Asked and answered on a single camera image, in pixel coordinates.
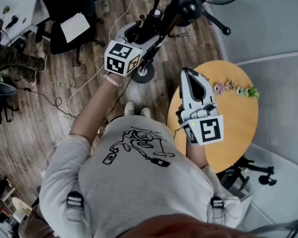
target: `white desk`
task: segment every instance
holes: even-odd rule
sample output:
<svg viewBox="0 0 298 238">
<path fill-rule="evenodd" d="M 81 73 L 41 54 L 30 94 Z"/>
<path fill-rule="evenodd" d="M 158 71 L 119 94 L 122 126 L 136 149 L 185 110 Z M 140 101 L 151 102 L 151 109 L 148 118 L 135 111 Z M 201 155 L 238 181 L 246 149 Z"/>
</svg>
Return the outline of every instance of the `white desk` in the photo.
<svg viewBox="0 0 298 238">
<path fill-rule="evenodd" d="M 10 11 L 3 15 L 5 6 L 9 6 Z M 11 28 L 5 29 L 14 15 L 18 17 L 18 21 Z M 0 18 L 4 20 L 2 29 L 8 34 L 12 43 L 19 38 L 25 39 L 23 34 L 29 30 L 36 32 L 36 25 L 48 17 L 47 9 L 41 0 L 0 0 Z M 1 44 L 10 45 L 6 35 L 2 33 L 1 36 Z"/>
</svg>

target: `round wooden table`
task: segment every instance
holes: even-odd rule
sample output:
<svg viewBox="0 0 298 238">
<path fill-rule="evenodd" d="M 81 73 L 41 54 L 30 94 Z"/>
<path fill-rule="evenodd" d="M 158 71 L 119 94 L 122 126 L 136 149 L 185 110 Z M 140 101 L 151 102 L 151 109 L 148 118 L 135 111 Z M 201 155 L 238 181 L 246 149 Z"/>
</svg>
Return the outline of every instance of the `round wooden table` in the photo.
<svg viewBox="0 0 298 238">
<path fill-rule="evenodd" d="M 244 88 L 253 86 L 241 68 L 227 61 L 210 61 L 195 68 L 195 71 L 205 75 L 212 87 L 216 83 L 225 85 L 227 81 Z M 214 96 L 219 114 L 224 119 L 224 141 L 206 145 L 205 151 L 209 165 L 219 173 L 233 165 L 250 145 L 258 122 L 258 101 L 247 96 L 237 96 L 235 91 L 225 91 L 220 96 Z M 181 128 L 175 114 L 181 104 L 178 88 L 172 97 L 167 119 L 172 134 Z M 175 135 L 175 144 L 185 155 L 186 135 L 182 129 Z"/>
</svg>

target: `gray t-shirt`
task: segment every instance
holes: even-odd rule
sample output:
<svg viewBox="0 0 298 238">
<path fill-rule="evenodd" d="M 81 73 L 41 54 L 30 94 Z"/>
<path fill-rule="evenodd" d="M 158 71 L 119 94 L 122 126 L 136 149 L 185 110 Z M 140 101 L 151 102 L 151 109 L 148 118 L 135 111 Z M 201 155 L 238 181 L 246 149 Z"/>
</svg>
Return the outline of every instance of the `gray t-shirt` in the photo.
<svg viewBox="0 0 298 238">
<path fill-rule="evenodd" d="M 218 180 L 205 170 L 176 149 L 165 125 L 122 117 L 107 126 L 93 155 L 84 137 L 61 141 L 44 177 L 41 211 L 62 238 L 114 238 L 148 218 L 176 213 L 206 222 Z M 76 213 L 66 199 L 77 189 L 84 212 L 72 221 Z"/>
</svg>

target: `desk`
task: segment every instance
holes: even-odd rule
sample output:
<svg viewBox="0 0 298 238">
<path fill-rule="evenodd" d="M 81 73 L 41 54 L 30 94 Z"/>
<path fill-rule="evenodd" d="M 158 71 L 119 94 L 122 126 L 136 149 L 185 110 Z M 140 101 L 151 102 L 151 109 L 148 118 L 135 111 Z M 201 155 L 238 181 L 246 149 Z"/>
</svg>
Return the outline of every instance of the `desk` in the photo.
<svg viewBox="0 0 298 238">
<path fill-rule="evenodd" d="M 207 62 L 195 71 L 209 78 L 212 86 L 217 82 L 225 84 L 228 79 L 244 88 L 253 86 L 241 68 L 227 61 Z M 219 173 L 233 165 L 250 145 L 258 122 L 258 101 L 239 97 L 234 91 L 215 95 L 215 101 L 224 119 L 224 141 L 206 145 L 205 151 L 210 166 Z M 171 100 L 167 119 L 172 134 L 181 127 L 175 114 L 181 104 L 178 88 Z M 182 129 L 175 136 L 175 144 L 185 154 L 186 135 Z"/>
<path fill-rule="evenodd" d="M 5 6 L 10 7 L 10 11 L 3 15 Z M 18 21 L 11 28 L 5 27 L 11 22 L 12 16 L 18 17 Z M 49 14 L 41 0 L 0 0 L 0 18 L 4 20 L 3 30 L 8 34 L 12 43 L 17 39 L 25 39 L 23 34 L 27 31 L 36 32 L 36 25 L 47 19 Z M 10 45 L 10 41 L 2 33 L 1 44 Z"/>
</svg>

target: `white cable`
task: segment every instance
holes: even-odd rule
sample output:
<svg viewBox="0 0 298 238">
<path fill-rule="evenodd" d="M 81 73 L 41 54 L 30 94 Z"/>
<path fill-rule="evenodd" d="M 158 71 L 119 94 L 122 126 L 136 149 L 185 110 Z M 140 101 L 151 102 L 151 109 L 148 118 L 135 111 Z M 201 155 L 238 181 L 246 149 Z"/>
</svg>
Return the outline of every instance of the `white cable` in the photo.
<svg viewBox="0 0 298 238">
<path fill-rule="evenodd" d="M 130 6 L 131 6 L 132 2 L 133 2 L 133 0 L 130 0 L 130 4 L 129 4 L 129 6 L 128 6 L 127 11 L 126 11 L 123 15 L 121 15 L 120 18 L 118 18 L 118 19 L 116 20 L 116 22 L 113 24 L 112 28 L 110 29 L 110 31 L 109 31 L 109 33 L 108 33 L 108 39 L 109 39 L 109 42 L 111 41 L 111 39 L 110 39 L 110 33 L 111 33 L 111 31 L 114 29 L 114 26 L 116 25 L 116 23 L 117 23 L 123 16 L 125 16 L 125 15 L 128 13 L 128 11 L 129 11 L 129 9 L 130 9 Z M 95 74 L 90 80 L 88 80 L 88 81 L 87 81 L 81 88 L 79 88 L 77 91 L 75 91 L 75 92 L 70 96 L 68 106 L 69 106 L 69 108 L 70 108 L 70 112 L 71 112 L 73 115 L 78 115 L 79 113 L 74 113 L 74 112 L 72 111 L 72 108 L 71 108 L 71 98 L 72 98 L 72 97 L 73 97 L 79 90 L 81 90 L 82 88 L 84 88 L 84 86 L 87 85 L 87 84 L 88 84 L 94 77 L 96 77 L 96 75 L 97 75 L 97 74 L 104 68 L 104 66 L 105 66 L 105 65 L 103 65 L 102 68 L 100 68 L 100 69 L 96 72 L 96 74 Z"/>
<path fill-rule="evenodd" d="M 111 33 L 111 31 L 114 29 L 114 26 L 116 25 L 116 23 L 117 23 L 123 16 L 125 16 L 125 15 L 128 13 L 132 1 L 133 1 L 133 0 L 130 0 L 130 4 L 129 4 L 129 6 L 128 6 L 127 11 L 126 11 L 123 15 L 121 15 L 121 17 L 120 17 L 119 19 L 116 20 L 116 22 L 113 24 L 112 28 L 110 29 L 109 34 L 108 34 L 109 42 L 111 41 L 111 40 L 110 40 L 110 33 Z M 87 84 L 88 84 L 94 77 L 96 77 L 97 74 L 104 68 L 104 66 L 105 66 L 105 65 L 103 65 L 102 68 L 100 68 L 100 69 L 96 72 L 96 74 L 95 74 L 90 80 L 88 80 L 88 81 L 87 81 L 81 88 L 79 88 L 76 92 L 74 92 L 74 93 L 70 96 L 68 106 L 69 106 L 70 111 L 71 111 L 72 114 L 74 114 L 74 115 L 78 115 L 79 113 L 74 113 L 74 112 L 72 111 L 72 109 L 71 109 L 71 98 L 72 98 L 72 97 L 73 97 L 79 90 L 81 90 L 85 85 L 87 85 Z M 47 160 L 48 160 L 48 157 L 49 157 L 50 154 L 52 153 L 54 147 L 58 146 L 58 145 L 60 144 L 61 141 L 62 141 L 62 139 L 59 141 L 58 144 L 56 144 L 55 146 L 52 147 L 51 151 L 48 153 L 48 155 L 47 155 L 46 158 L 45 158 L 45 162 L 44 162 L 40 167 L 38 167 L 38 166 L 34 166 L 32 169 L 29 169 L 29 168 L 26 168 L 26 167 L 21 166 L 21 165 L 19 165 L 19 164 L 12 163 L 12 162 L 10 162 L 9 160 L 7 160 L 7 159 L 5 159 L 5 158 L 0 157 L 0 159 L 7 161 L 7 162 L 10 163 L 11 165 L 18 166 L 18 167 L 21 167 L 21 168 L 23 168 L 23 169 L 27 169 L 27 170 L 30 170 L 30 171 L 33 171 L 35 168 L 41 169 L 41 168 L 43 168 L 43 165 L 46 164 L 46 162 L 47 162 Z"/>
</svg>

